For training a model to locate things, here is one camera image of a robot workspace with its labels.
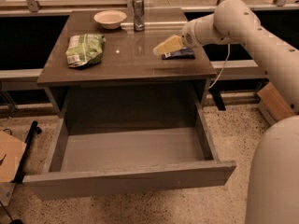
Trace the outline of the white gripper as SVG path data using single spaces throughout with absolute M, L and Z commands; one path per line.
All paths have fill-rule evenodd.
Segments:
M 191 49 L 204 46 L 206 44 L 205 27 L 202 19 L 188 21 L 181 29 L 181 37 L 178 35 L 169 36 L 164 42 L 153 49 L 153 53 L 159 56 L 180 50 L 183 44 Z

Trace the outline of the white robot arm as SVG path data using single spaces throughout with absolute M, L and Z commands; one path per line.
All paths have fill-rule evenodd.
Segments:
M 157 56 L 183 47 L 241 45 L 294 111 L 299 109 L 299 50 L 262 27 L 241 0 L 224 0 L 205 17 L 187 22 L 153 49 Z M 246 224 L 299 224 L 299 116 L 272 125 L 256 147 Z

